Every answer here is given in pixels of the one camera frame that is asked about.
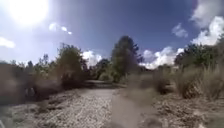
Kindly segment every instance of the bush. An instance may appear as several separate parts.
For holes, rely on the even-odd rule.
[[[166,94],[171,91],[167,88],[167,85],[170,84],[170,78],[166,72],[155,72],[141,75],[132,74],[124,78],[123,82],[128,84],[129,87],[142,89],[153,88],[160,94]]]
[[[183,98],[193,98],[200,94],[197,86],[201,77],[201,69],[186,68],[184,71],[177,71],[174,75],[174,82],[178,93]]]
[[[203,71],[202,79],[198,82],[203,94],[209,99],[217,99],[224,91],[224,73],[221,67],[208,68]]]
[[[107,73],[102,73],[99,77],[99,80],[102,80],[102,81],[111,81],[112,78],[109,74]]]

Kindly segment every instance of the dirt trail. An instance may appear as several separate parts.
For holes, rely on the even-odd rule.
[[[137,128],[144,110],[117,89],[72,90],[49,100],[4,109],[6,128]]]

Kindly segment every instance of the gravel path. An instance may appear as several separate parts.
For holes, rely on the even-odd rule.
[[[111,119],[116,90],[73,90],[49,100],[2,108],[6,128],[100,128]]]

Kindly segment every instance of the dry riverbed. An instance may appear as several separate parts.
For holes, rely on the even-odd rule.
[[[175,95],[132,99],[119,89],[71,90],[48,100],[4,107],[5,128],[223,128],[224,102]]]

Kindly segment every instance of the white cloud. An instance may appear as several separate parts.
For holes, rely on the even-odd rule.
[[[174,51],[172,47],[165,47],[162,51],[155,52],[155,59],[151,62],[140,63],[140,65],[145,66],[148,69],[155,69],[160,65],[173,65],[176,56],[183,52],[182,48],[179,48],[177,51]]]
[[[7,48],[14,48],[15,47],[15,43],[12,42],[12,41],[9,41],[3,37],[0,37],[0,47],[1,46],[4,46],[4,47],[7,47]]]
[[[94,53],[93,51],[83,52],[82,56],[83,56],[83,59],[87,60],[88,66],[94,66],[97,64],[97,62],[102,60],[102,56]]]
[[[60,28],[60,26],[57,23],[51,23],[49,25],[49,30],[50,31],[57,31]]]
[[[224,34],[224,19],[223,17],[215,17],[208,30],[201,31],[198,37],[192,40],[192,43],[215,45],[222,34]]]
[[[146,59],[150,59],[150,58],[154,57],[154,55],[153,55],[152,51],[150,51],[150,50],[145,50],[145,51],[143,52],[143,57],[146,58]]]
[[[172,33],[175,34],[177,37],[188,37],[188,32],[182,27],[182,24],[177,24],[173,29]]]
[[[72,32],[68,32],[69,35],[72,35]]]
[[[61,27],[61,30],[67,32],[67,28],[66,27]]]
[[[223,11],[223,0],[197,0],[198,5],[195,8],[190,20],[194,21],[200,28],[206,28],[215,16]]]

